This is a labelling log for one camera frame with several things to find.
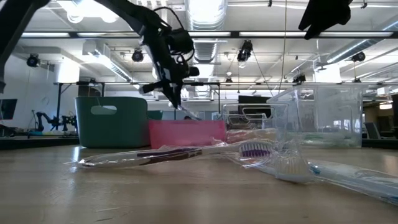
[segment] ceiling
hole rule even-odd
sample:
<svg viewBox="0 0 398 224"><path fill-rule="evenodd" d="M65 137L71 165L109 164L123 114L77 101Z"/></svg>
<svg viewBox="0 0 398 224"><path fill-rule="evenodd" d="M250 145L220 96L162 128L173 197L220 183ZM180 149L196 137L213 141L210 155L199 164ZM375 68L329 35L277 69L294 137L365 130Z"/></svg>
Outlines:
<svg viewBox="0 0 398 224"><path fill-rule="evenodd" d="M307 5L306 0L287 1L287 9L282 7L285 1L273 1L272 7L267 7L268 1L234 1L229 0L224 23L224 30L272 30L283 31L298 30L297 27L304 12L303 8ZM398 2L394 0L368 1L368 7L360 9L362 1L354 0L351 4L351 20L345 26L334 26L329 30L344 31L380 31L383 24L389 19L396 17L398 21ZM182 0L168 0L168 6L174 9L183 8ZM176 10L177 15L182 20L184 26L187 26L185 11ZM171 14L167 14L167 22L173 27L178 27L177 21ZM38 10L26 31L131 31L128 24L118 19L114 23L106 23L99 17L87 17L80 23L73 24L68 21L67 12L60 7L59 3L51 2L44 8ZM59 47L69 54L76 57L96 78L104 80L115 80L115 74L105 66L93 64L87 60L87 56L82 55L82 46L85 40L82 39L63 39L63 40L40 40L40 39L21 39L21 47ZM279 82L281 78L291 78L295 73L290 73L294 68L306 60L314 60L319 55L329 55L336 50L346 46L354 41L353 39L252 39L254 47L254 56L247 62L244 68L238 68L236 61L236 52L243 43L243 39L225 39L224 43L218 46L218 56L214 67L213 75L208 77L209 81L225 81L226 73L232 73L234 82ZM106 44L112 50L111 57L121 66L131 73L134 80L140 82L152 82L152 62L146 58L143 62L133 63L130 52L133 52L139 46L137 39L101 39L97 40L97 45ZM371 60L385 52L391 50L377 59ZM373 45L366 50L366 60L363 63L357 63L353 69L352 62L341 62L341 79L350 80L354 77L378 71L386 66L398 62L398 40L388 39ZM308 63L305 71L307 81L312 80L313 66ZM366 82L379 82L387 80L389 82L397 81L398 67L394 67L387 72L365 78Z"/></svg>

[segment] table surface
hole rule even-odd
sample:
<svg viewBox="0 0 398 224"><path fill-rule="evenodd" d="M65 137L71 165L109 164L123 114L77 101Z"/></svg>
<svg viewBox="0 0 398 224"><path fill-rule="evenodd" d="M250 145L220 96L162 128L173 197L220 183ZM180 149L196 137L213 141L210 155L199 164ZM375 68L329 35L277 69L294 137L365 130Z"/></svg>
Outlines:
<svg viewBox="0 0 398 224"><path fill-rule="evenodd" d="M397 223L398 207L329 184L283 182L224 159L139 169L66 164L117 150L0 151L0 223ZM398 151L306 149L398 175Z"/></svg>

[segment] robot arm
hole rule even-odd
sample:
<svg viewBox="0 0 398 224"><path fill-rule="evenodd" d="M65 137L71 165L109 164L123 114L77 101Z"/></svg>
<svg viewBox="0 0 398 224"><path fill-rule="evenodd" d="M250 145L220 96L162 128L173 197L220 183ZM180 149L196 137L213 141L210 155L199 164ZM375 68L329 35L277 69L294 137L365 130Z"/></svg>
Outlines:
<svg viewBox="0 0 398 224"><path fill-rule="evenodd" d="M177 108L181 104L183 79L199 75L197 68L190 68L182 56L194 51L193 41L185 29L172 30L159 15L143 6L137 6L128 0L95 0L123 18L141 37L151 57L158 82L144 85L141 93L159 89ZM0 27L7 27L0 41L0 93L3 92L4 66L17 41L36 10L49 3L49 0L8 0L0 11Z"/></svg>

